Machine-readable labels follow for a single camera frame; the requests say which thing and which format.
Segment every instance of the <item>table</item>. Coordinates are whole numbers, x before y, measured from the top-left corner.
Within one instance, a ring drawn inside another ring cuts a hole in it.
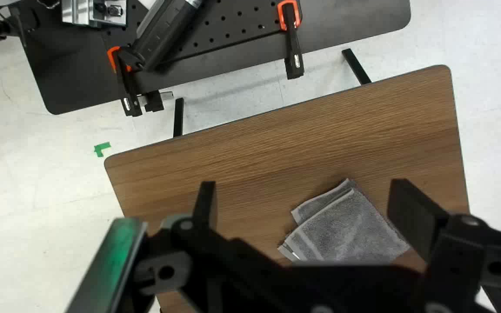
[[[214,179],[217,231],[273,259],[294,230],[290,209],[344,177],[381,214],[393,177],[448,212],[468,212],[445,66],[114,155],[106,170],[123,214],[148,221],[149,233],[167,216],[191,212],[200,181]],[[400,264],[422,268],[412,252]]]
[[[128,0],[128,26],[87,30],[61,24],[59,10],[45,10],[36,0],[12,5],[22,21],[21,40],[50,113],[66,113],[123,97],[106,61],[111,45],[135,38],[146,14],[137,0]],[[408,0],[301,0],[304,23],[299,30],[302,52],[382,35],[403,28],[410,19]],[[283,35],[271,35],[228,49],[174,63],[165,73],[139,73],[141,92],[172,87],[276,59],[285,56]]]

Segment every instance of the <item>black metal bracket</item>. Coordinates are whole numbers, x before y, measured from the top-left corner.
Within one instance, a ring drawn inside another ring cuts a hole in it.
[[[356,56],[353,54],[353,50],[351,49],[344,49],[341,54],[348,61],[348,64],[353,70],[353,73],[355,73],[356,80],[360,82],[360,85],[370,84],[370,78],[368,78],[367,71],[362,68],[362,64],[356,59]]]
[[[193,221],[205,228],[215,228],[215,181],[203,181],[198,190]]]
[[[163,111],[163,101],[160,90],[146,94],[146,111]]]
[[[388,217],[428,261],[417,310],[429,303],[445,311],[475,310],[482,285],[501,313],[501,231],[473,216],[448,216],[405,179],[391,183]]]

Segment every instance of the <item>gray cloth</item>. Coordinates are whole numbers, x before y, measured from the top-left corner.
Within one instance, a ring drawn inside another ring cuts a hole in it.
[[[309,219],[311,216],[315,216],[318,210],[322,210],[323,207],[330,205],[332,202],[335,202],[337,198],[344,197],[346,193],[349,193],[353,188],[351,179],[344,179],[341,184],[337,184],[335,188],[328,190],[327,193],[322,193],[315,198],[309,198],[306,202],[302,202],[297,209],[290,210],[292,219],[301,224],[306,219]]]
[[[278,247],[290,261],[388,264],[408,250],[407,242],[349,181],[315,200],[322,205],[304,202],[292,212],[294,217],[297,216],[295,221],[302,223]]]

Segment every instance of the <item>wooden board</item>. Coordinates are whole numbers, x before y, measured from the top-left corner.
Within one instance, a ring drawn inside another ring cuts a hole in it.
[[[450,212],[468,212],[450,73],[428,68],[114,155],[106,169],[125,216],[155,233],[191,212],[217,181],[217,230],[273,259],[290,210],[344,177],[384,214],[389,181],[407,177]],[[400,264],[421,270],[415,254]],[[165,306],[182,306],[170,297]]]

